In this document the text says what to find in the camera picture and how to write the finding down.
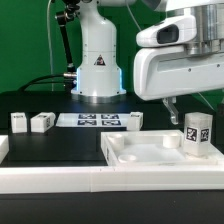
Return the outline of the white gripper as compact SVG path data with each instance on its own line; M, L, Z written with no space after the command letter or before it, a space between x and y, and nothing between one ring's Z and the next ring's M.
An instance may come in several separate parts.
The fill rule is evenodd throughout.
M190 57L183 46L144 48L135 56L133 81L141 99L164 98L170 120L177 125L174 96L224 88L224 52Z

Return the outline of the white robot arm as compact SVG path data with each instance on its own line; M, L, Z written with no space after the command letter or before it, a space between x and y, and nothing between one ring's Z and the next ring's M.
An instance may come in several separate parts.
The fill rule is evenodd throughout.
M125 93L116 63L116 28L100 6L128 6L137 0L76 0L65 13L82 30L82 63L74 97L108 102ZM176 124L178 96L224 88L224 0L142 0L166 18L136 35L134 91L143 100L161 99Z

